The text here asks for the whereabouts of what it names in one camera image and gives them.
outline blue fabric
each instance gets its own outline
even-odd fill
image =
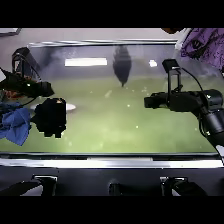
[[[9,108],[17,105],[3,105]],[[6,138],[7,140],[17,144],[23,145],[29,135],[30,129],[30,113],[26,108],[19,108],[14,111],[3,114],[2,127],[0,128],[0,139]]]

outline purple bag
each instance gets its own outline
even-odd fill
[[[183,43],[181,57],[224,69],[224,28],[193,28]]]

